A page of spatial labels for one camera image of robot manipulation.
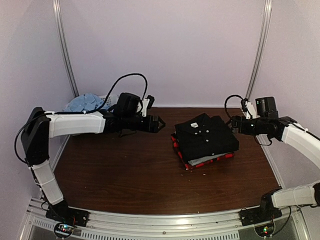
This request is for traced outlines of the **red black plaid shirt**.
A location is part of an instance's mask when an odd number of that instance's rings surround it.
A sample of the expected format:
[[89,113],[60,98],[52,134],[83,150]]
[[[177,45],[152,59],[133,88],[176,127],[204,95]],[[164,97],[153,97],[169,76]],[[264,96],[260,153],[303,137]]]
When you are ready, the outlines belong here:
[[179,143],[178,143],[178,140],[176,139],[175,133],[171,134],[171,140],[173,142],[173,149],[175,150],[179,159],[183,163],[186,171],[197,169],[221,160],[231,159],[235,156],[234,152],[230,152],[230,153],[217,154],[212,156],[205,156],[205,157],[194,159],[194,160],[186,160],[186,158],[183,157],[182,152],[180,151]]

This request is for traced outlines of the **black long sleeve shirt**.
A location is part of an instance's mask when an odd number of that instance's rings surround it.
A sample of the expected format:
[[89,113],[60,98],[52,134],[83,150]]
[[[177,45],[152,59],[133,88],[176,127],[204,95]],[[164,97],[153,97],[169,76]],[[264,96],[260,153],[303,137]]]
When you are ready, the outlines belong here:
[[239,150],[239,141],[219,115],[202,113],[174,127],[182,159],[188,162]]

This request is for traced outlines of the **grey button shirt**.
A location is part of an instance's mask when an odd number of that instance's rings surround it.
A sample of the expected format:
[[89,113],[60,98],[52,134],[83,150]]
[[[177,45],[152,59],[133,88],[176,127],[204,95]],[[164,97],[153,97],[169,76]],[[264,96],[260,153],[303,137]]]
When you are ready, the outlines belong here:
[[204,156],[204,157],[201,157],[198,159],[189,160],[187,163],[191,166],[196,166],[198,164],[201,164],[201,163],[204,163],[209,160],[213,160],[213,159],[216,159],[216,158],[222,157],[222,156],[224,156],[224,154],[209,155],[209,156]]

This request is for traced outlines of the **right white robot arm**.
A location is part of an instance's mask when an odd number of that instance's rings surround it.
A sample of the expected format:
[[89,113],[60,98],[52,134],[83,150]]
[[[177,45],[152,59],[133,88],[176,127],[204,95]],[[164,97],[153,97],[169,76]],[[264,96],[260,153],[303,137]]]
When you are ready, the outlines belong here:
[[256,210],[259,220],[268,220],[276,209],[320,205],[320,139],[289,116],[279,116],[275,98],[250,102],[240,97],[242,116],[227,114],[233,130],[258,137],[282,189],[268,193]]

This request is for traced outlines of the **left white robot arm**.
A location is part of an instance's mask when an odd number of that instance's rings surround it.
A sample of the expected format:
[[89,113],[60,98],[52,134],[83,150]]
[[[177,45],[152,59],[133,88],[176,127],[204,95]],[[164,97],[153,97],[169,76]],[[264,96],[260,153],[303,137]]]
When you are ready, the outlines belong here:
[[42,107],[32,110],[15,140],[21,141],[22,161],[30,169],[47,202],[53,206],[53,215],[61,222],[69,221],[72,211],[66,207],[67,201],[50,164],[50,141],[71,135],[111,134],[123,130],[156,134],[166,123],[160,116],[149,114],[153,103],[151,95],[140,98],[125,92],[109,108],[99,106],[78,112],[45,111]]

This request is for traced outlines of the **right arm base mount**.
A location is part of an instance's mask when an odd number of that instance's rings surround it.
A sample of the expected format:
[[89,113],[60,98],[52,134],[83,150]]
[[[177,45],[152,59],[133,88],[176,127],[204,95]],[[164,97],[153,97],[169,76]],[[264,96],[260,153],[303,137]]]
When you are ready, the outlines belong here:
[[262,238],[273,237],[276,233],[275,219],[282,216],[282,211],[274,207],[272,194],[276,190],[265,193],[260,199],[260,205],[253,208],[242,208],[239,218],[242,226],[254,225],[255,233]]

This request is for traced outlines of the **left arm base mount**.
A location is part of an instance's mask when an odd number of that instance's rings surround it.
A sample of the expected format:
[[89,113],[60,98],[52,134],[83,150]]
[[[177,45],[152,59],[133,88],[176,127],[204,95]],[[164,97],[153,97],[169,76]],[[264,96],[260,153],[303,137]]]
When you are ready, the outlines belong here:
[[89,212],[77,208],[69,207],[66,200],[58,204],[47,203],[45,217],[54,220],[53,233],[58,239],[69,238],[78,227],[86,227]]

